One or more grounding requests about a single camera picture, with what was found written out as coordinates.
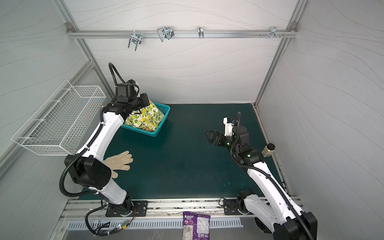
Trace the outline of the aluminium front rail frame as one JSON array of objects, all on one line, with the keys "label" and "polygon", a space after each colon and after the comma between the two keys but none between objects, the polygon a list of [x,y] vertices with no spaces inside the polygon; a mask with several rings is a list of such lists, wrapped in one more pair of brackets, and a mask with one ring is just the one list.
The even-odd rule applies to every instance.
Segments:
[{"label": "aluminium front rail frame", "polygon": [[[225,217],[219,205],[220,198],[200,199],[149,199],[147,214],[138,218],[179,218],[183,212],[194,212],[213,217]],[[86,213],[101,206],[100,200],[69,200],[61,213],[60,220],[82,220]]]}]

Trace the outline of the tan bottle black cap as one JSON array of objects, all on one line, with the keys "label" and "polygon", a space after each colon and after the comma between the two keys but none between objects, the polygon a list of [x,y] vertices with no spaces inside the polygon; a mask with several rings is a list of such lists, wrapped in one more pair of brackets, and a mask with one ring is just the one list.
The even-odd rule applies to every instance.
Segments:
[{"label": "tan bottle black cap", "polygon": [[270,157],[276,149],[276,146],[272,143],[268,143],[262,150],[262,155],[264,158]]}]

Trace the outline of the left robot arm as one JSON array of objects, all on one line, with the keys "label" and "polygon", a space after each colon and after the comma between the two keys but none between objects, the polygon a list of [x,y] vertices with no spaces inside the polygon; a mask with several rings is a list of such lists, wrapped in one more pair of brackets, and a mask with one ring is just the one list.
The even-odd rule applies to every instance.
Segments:
[{"label": "left robot arm", "polygon": [[[129,194],[112,178],[112,170],[104,163],[105,152],[127,117],[134,111],[149,106],[147,94],[141,94],[128,100],[115,97],[100,111],[100,123],[88,139],[83,149],[75,155],[65,158],[66,168],[63,171],[59,189],[66,197],[79,197],[86,194],[100,196],[118,215],[127,216],[133,210]],[[65,177],[69,174],[74,183],[88,188],[86,192],[70,193],[65,188]]]}]

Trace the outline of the metal u-bolt clamp middle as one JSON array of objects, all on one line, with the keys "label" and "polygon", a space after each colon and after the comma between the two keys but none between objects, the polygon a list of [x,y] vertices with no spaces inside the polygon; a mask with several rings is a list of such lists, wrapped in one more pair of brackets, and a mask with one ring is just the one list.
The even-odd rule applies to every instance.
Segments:
[{"label": "metal u-bolt clamp middle", "polygon": [[164,26],[157,29],[157,33],[161,42],[164,42],[165,39],[170,40],[175,35],[174,30],[170,26]]}]

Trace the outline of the metal u-bolt clamp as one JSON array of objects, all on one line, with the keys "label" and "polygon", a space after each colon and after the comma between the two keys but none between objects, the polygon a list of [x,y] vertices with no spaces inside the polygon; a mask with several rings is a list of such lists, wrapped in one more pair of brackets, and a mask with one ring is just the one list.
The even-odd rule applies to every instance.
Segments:
[{"label": "metal u-bolt clamp", "polygon": [[174,30],[170,26],[164,26],[157,29],[157,33],[161,42],[164,42],[165,39],[170,40],[175,35]]},{"label": "metal u-bolt clamp", "polygon": [[142,37],[139,34],[133,33],[130,35],[128,48],[134,47],[134,50],[136,51],[138,49],[138,46],[142,43]]}]

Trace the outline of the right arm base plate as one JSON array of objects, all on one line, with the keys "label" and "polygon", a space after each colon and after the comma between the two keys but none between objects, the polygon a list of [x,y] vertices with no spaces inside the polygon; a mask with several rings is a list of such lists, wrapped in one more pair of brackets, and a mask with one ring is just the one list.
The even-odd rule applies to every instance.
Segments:
[{"label": "right arm base plate", "polygon": [[242,200],[221,198],[219,200],[219,205],[224,209],[224,214],[226,216],[250,214]]}]

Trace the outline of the green table mat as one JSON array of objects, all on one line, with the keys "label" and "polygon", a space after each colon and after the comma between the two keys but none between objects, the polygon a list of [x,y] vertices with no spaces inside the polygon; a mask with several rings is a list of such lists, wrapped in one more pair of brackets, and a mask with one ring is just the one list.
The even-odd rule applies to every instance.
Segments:
[{"label": "green table mat", "polygon": [[210,144],[207,131],[224,130],[223,119],[241,113],[241,125],[258,152],[266,146],[251,104],[171,105],[156,137],[119,129],[106,157],[124,151],[133,156],[130,170],[119,171],[117,184],[133,199],[229,198],[257,184],[234,164],[223,147]]}]

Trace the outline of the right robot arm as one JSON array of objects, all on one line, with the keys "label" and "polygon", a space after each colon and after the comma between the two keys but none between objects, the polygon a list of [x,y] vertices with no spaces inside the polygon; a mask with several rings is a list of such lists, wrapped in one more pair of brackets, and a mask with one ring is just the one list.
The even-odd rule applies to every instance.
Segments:
[{"label": "right robot arm", "polygon": [[258,228],[275,240],[317,239],[316,217],[296,204],[276,181],[263,156],[251,146],[245,127],[234,128],[230,136],[219,131],[207,131],[206,136],[209,143],[229,150],[233,162],[247,172],[266,198],[262,201],[252,191],[239,193],[237,208],[241,214],[254,215]]}]

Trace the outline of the small metal hook clamp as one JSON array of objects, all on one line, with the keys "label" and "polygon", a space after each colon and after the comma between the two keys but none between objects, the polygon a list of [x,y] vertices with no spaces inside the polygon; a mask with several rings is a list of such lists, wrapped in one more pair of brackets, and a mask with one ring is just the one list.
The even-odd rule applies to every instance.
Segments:
[{"label": "small metal hook clamp", "polygon": [[198,27],[198,35],[199,35],[199,39],[203,39],[204,38],[204,29],[203,29],[203,27]]}]

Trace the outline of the purple snack bag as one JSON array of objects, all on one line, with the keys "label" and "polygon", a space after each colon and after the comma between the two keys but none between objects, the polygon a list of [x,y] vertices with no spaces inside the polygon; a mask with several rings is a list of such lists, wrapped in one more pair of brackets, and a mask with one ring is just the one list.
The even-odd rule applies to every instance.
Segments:
[{"label": "purple snack bag", "polygon": [[211,216],[183,212],[182,240],[209,240]]}]

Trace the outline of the aluminium crossbar rail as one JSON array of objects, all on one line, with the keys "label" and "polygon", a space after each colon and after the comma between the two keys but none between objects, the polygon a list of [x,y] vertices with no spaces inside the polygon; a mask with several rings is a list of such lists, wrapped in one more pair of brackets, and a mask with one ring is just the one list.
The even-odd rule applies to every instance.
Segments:
[{"label": "aluminium crossbar rail", "polygon": [[[268,34],[270,30],[206,30],[203,39],[251,39],[262,38],[260,34]],[[129,39],[130,35],[136,33],[142,39],[159,39],[156,30],[146,31],[74,31],[68,32],[71,39]],[[198,29],[174,30],[174,39],[199,39]],[[296,38],[297,31],[278,30],[279,34],[286,34],[285,38]]]}]

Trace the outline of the teal plastic basket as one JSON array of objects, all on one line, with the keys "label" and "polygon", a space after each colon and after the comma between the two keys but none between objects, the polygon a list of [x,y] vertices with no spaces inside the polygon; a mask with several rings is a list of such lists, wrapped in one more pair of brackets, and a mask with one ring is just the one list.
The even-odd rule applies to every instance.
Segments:
[{"label": "teal plastic basket", "polygon": [[122,129],[156,137],[164,125],[171,107],[150,101],[148,107],[134,111],[127,117]]}]

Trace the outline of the lemon print skirt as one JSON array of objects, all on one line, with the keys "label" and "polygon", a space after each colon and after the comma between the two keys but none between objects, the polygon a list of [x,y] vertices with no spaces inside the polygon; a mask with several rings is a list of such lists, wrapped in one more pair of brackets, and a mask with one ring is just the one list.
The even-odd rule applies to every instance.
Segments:
[{"label": "lemon print skirt", "polygon": [[124,125],[147,132],[155,132],[164,117],[165,115],[160,109],[150,101],[148,107],[142,108],[129,115]]}]

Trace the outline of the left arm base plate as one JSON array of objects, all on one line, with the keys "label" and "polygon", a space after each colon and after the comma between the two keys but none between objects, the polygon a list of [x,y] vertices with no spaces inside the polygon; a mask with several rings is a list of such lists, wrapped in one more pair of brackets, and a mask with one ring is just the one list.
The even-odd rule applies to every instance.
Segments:
[{"label": "left arm base plate", "polygon": [[106,217],[145,217],[147,214],[148,201],[132,201],[121,205],[108,204]]}]

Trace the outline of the metal bracket right end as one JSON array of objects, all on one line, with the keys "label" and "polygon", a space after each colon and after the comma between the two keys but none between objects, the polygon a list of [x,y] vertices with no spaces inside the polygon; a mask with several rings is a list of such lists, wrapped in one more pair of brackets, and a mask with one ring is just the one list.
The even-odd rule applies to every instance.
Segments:
[{"label": "metal bracket right end", "polygon": [[274,39],[274,38],[285,38],[286,34],[282,33],[279,34],[278,30],[276,27],[272,27],[270,32],[268,34],[260,34],[262,38],[269,38],[269,39]]}]

